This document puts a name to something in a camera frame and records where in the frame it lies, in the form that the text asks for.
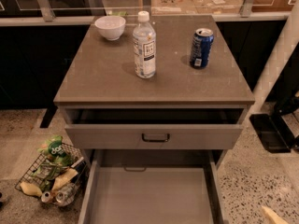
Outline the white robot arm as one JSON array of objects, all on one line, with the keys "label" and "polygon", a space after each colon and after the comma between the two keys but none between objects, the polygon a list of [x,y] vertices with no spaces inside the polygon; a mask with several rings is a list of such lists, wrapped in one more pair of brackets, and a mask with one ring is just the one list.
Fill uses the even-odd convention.
[{"label": "white robot arm", "polygon": [[[250,114],[261,110],[269,92],[278,80],[287,61],[290,59],[299,40],[299,1],[295,2],[292,11],[278,37],[270,57],[260,75],[254,89],[255,104],[249,110]],[[296,204],[298,197],[298,172],[286,166],[287,160],[280,155],[267,155],[262,151],[262,143],[258,136],[253,133],[253,128],[248,123],[249,134],[252,138],[248,141],[246,149],[246,164],[249,165],[249,193],[246,195],[246,206],[239,214],[245,214],[246,224],[263,224],[261,206],[258,204],[259,196],[264,195],[263,180],[267,175],[278,175],[279,180],[274,187],[273,193],[283,201]]]}]

